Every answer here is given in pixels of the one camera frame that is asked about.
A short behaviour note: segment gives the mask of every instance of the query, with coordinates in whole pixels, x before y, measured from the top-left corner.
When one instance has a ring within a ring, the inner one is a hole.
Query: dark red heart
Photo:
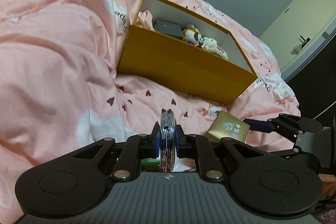
[[[110,99],[107,100],[106,102],[109,103],[110,106],[113,105],[113,103],[114,103],[114,97],[110,98]]]

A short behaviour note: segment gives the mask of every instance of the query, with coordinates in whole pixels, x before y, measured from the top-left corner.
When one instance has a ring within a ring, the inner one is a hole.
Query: white door
[[[306,50],[335,13],[336,0],[293,0],[260,40],[273,51],[282,70],[297,56],[293,48],[303,42],[300,36],[311,39],[302,49]]]

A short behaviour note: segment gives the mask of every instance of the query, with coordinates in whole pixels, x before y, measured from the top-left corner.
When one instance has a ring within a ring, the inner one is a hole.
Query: dark gray box
[[[170,35],[171,37],[175,37],[180,40],[182,40],[183,38],[181,27],[177,23],[169,22],[162,19],[156,19],[154,22],[154,30]]]

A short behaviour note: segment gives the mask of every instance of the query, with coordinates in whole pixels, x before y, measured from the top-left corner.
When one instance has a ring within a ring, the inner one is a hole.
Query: door handle
[[[303,43],[301,44],[301,49],[307,45],[307,43],[310,41],[310,38],[308,37],[307,39],[304,39],[302,35],[300,35],[300,37],[303,40]]]

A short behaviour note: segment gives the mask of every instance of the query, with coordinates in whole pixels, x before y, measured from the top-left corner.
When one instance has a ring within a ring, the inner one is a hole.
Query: bed
[[[174,111],[185,132],[197,134],[207,131],[220,110],[239,119],[300,115],[271,50],[203,0],[170,1],[216,21],[239,42],[258,79],[233,103],[117,75],[140,1],[112,0],[106,6],[106,0],[0,0],[0,223],[22,215],[14,185],[25,170],[104,137],[121,142],[148,134],[162,108]],[[293,146],[277,133],[250,131],[246,142],[267,151]],[[174,170],[193,164],[179,160]]]

